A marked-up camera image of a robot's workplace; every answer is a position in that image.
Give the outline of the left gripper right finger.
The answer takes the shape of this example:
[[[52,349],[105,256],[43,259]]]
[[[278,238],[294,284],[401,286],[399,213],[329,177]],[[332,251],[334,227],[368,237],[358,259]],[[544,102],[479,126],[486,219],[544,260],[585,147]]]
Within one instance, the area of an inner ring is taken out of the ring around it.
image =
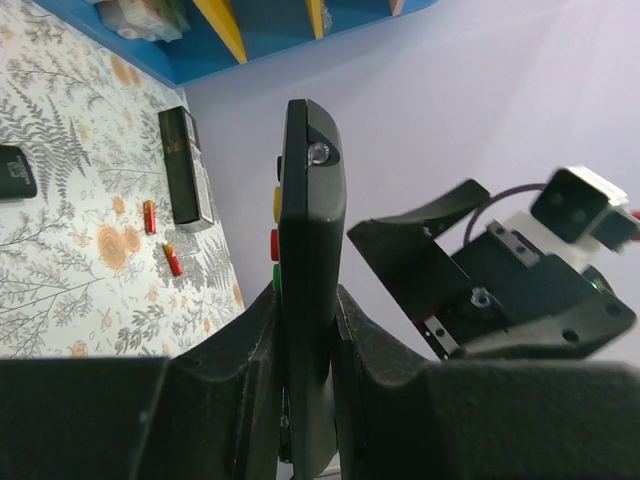
[[[432,362],[337,294],[345,479],[635,479],[639,371],[618,362]]]

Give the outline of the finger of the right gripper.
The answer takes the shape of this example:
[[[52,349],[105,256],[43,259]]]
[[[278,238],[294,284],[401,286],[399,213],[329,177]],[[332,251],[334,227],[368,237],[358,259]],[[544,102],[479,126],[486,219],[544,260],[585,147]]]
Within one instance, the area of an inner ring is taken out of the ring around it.
[[[466,180],[416,209],[361,221],[347,236],[406,316],[425,320],[472,286],[436,239],[488,199]]]

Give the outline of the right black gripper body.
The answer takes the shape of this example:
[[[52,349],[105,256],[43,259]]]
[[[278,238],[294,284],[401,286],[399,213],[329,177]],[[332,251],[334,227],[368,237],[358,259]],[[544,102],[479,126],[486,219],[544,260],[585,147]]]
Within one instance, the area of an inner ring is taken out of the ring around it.
[[[417,328],[441,360],[584,359],[637,320],[596,269],[497,222],[448,257],[439,288]]]

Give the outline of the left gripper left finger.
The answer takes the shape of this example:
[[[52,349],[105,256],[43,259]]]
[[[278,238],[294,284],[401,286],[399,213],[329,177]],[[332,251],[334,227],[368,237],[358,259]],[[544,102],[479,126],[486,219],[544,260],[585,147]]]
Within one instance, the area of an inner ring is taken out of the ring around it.
[[[175,357],[5,360],[5,479],[272,479],[277,294]]]

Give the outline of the large black remote control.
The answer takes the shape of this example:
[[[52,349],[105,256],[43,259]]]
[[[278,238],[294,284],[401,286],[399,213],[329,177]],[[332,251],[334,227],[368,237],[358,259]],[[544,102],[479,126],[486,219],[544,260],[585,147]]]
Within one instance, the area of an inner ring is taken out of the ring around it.
[[[332,116],[289,102],[280,172],[278,253],[293,476],[314,479],[337,450],[331,341],[347,203]]]

